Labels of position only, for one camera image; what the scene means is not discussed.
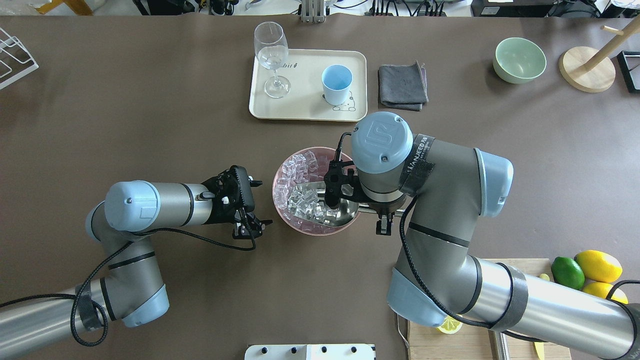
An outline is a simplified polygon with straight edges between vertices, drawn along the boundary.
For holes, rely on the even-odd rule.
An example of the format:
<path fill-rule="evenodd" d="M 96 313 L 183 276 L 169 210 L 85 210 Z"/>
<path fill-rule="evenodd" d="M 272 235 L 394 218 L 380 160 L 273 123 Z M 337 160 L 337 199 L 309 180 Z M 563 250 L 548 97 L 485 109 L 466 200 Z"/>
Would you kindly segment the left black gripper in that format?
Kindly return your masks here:
<path fill-rule="evenodd" d="M 259 219 L 253 211 L 256 203 L 252 189 L 263 182 L 254 180 L 243 166 L 233 165 L 215 177 L 201 183 L 213 197 L 211 213 L 204 224 L 234 224 L 231 237 L 234 240 L 254 239 L 253 231 L 263 231 L 274 223 L 272 219 Z M 245 214 L 242 221 L 239 214 Z"/>

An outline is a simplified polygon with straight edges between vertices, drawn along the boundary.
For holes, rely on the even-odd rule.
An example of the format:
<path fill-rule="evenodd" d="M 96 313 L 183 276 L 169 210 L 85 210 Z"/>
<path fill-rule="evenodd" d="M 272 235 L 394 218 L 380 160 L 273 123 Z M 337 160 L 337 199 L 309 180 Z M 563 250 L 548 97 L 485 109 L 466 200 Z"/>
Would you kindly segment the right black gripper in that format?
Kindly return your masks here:
<path fill-rule="evenodd" d="M 331 160 L 323 183 L 323 201 L 329 209 L 337 211 L 351 208 L 355 213 L 361 209 L 372 211 L 378 216 L 375 234 L 393 234 L 393 217 L 401 209 L 400 194 L 387 197 L 365 190 L 361 183 L 361 173 L 355 168 L 353 161 Z"/>

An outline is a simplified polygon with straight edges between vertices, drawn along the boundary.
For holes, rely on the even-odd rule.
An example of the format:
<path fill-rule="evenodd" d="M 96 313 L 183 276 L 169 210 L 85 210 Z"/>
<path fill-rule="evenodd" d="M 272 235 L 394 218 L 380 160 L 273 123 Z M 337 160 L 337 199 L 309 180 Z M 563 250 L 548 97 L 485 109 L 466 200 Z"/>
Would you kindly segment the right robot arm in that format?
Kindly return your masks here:
<path fill-rule="evenodd" d="M 349 133 L 351 161 L 330 162 L 326 200 L 367 204 L 378 233 L 411 201 L 398 226 L 401 249 L 387 303 L 407 321 L 437 327 L 450 316 L 530 342 L 603 360 L 639 358 L 639 305 L 600 298 L 471 253 L 481 217 L 503 209 L 514 177 L 508 159 L 414 133 L 388 111 Z"/>

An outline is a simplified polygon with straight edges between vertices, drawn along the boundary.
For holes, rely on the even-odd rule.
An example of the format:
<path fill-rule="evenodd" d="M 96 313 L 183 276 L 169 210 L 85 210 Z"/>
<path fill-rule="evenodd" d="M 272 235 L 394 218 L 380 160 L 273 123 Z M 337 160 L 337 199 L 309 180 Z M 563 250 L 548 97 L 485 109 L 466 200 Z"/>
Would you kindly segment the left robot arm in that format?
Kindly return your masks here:
<path fill-rule="evenodd" d="M 233 239 L 249 240 L 249 247 L 208 243 L 253 251 L 270 224 L 254 215 L 252 190 L 261 185 L 238 165 L 202 183 L 133 180 L 112 185 L 86 218 L 86 232 L 103 247 L 105 260 L 71 289 L 3 303 L 1 358 L 18 358 L 67 337 L 98 346 L 111 322 L 133 328 L 163 316 L 169 296 L 151 235 L 189 236 L 185 226 L 231 224 Z"/>

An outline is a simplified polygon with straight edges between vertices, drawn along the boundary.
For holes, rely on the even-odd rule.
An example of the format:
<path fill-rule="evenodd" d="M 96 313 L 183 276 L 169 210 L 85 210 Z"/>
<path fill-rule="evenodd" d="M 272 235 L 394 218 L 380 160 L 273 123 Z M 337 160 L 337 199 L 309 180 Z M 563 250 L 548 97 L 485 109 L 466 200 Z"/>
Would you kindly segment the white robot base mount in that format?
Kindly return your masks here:
<path fill-rule="evenodd" d="M 255 344 L 244 354 L 245 360 L 375 360 L 374 344 Z"/>

